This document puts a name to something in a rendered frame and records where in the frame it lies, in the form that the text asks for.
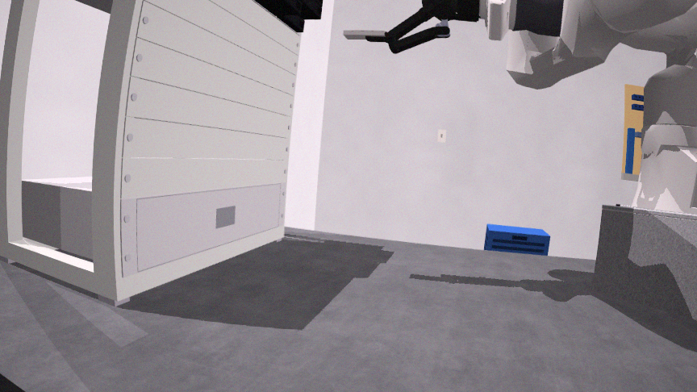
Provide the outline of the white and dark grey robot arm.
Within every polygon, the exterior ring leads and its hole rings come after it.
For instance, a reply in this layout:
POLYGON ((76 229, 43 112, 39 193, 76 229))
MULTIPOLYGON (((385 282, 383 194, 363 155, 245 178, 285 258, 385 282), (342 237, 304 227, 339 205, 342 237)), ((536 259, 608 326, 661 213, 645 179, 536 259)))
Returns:
POLYGON ((632 206, 697 215, 697 0, 480 0, 479 5, 489 40, 502 41, 508 32, 506 70, 528 88, 548 88, 601 65, 618 43, 664 52, 666 68, 644 88, 641 167, 632 206))

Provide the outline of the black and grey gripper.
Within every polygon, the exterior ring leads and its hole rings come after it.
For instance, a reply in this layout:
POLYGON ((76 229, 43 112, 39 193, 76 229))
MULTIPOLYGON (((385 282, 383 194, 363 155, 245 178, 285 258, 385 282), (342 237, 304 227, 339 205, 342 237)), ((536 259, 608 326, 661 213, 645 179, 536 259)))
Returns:
POLYGON ((386 42, 390 50, 397 54, 436 38, 449 38, 449 20, 477 22, 481 18, 479 0, 422 0, 422 5, 418 12, 388 32, 345 30, 343 35, 347 40, 386 42), (435 27, 400 39, 434 16, 441 21, 435 27))

